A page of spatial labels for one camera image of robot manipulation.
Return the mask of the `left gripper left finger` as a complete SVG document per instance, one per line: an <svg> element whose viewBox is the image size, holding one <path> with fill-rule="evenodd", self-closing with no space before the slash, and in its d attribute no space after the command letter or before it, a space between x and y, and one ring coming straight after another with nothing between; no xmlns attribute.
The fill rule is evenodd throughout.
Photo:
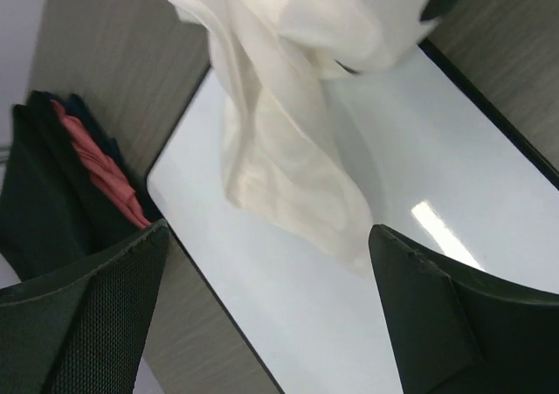
<svg viewBox="0 0 559 394"><path fill-rule="evenodd" d="M159 220L1 291L3 393L131 393L165 267Z"/></svg>

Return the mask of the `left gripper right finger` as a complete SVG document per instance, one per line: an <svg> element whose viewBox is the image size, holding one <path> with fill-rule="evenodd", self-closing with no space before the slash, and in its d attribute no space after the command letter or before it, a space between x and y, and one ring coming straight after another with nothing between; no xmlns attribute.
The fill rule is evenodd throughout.
<svg viewBox="0 0 559 394"><path fill-rule="evenodd" d="M405 393L556 393L558 297L386 225L369 252Z"/></svg>

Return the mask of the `white t shirt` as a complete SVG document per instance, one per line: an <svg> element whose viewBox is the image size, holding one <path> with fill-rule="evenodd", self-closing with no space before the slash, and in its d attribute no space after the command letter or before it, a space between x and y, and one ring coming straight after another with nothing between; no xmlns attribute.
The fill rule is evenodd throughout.
<svg viewBox="0 0 559 394"><path fill-rule="evenodd" d="M226 93L221 171L238 208L369 276L373 224L342 165L321 83L393 66L429 0L167 0L202 25Z"/></svg>

